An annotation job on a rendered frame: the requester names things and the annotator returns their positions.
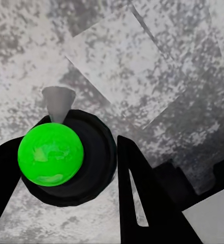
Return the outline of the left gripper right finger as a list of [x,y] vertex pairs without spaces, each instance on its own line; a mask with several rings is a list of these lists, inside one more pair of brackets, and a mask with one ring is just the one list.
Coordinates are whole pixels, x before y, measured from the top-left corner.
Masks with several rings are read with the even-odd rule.
[[[203,244],[137,145],[117,136],[121,244]],[[131,170],[149,227],[137,224]]]

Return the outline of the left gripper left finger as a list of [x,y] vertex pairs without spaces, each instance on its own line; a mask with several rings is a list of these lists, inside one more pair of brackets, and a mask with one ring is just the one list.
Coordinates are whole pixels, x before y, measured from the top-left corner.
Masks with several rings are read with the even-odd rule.
[[18,149],[23,137],[0,145],[0,217],[20,180]]

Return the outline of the insectifuge atomizer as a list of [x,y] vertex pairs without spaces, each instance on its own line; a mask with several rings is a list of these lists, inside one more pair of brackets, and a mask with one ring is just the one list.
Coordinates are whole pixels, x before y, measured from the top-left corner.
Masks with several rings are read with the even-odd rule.
[[49,115],[19,145],[21,178],[42,203],[76,207],[95,199],[112,182],[117,144],[96,115],[70,110],[74,90],[50,86],[41,92]]

